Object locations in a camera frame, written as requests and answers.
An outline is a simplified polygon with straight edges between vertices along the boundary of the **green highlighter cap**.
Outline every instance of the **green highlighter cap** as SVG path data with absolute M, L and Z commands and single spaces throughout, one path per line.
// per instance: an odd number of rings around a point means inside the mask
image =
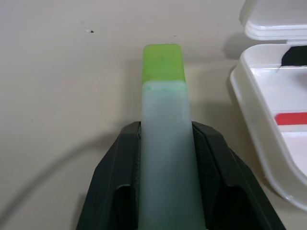
M 143 83 L 147 81 L 186 81 L 179 45 L 145 46 L 143 50 Z

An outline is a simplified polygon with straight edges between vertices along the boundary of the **white plastic tray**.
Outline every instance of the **white plastic tray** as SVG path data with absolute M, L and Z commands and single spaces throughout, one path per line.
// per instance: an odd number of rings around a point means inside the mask
M 264 44 L 247 49 L 231 83 L 268 181 L 307 210 L 307 127 L 278 126 L 274 119 L 307 111 L 307 67 L 280 67 L 289 48 Z

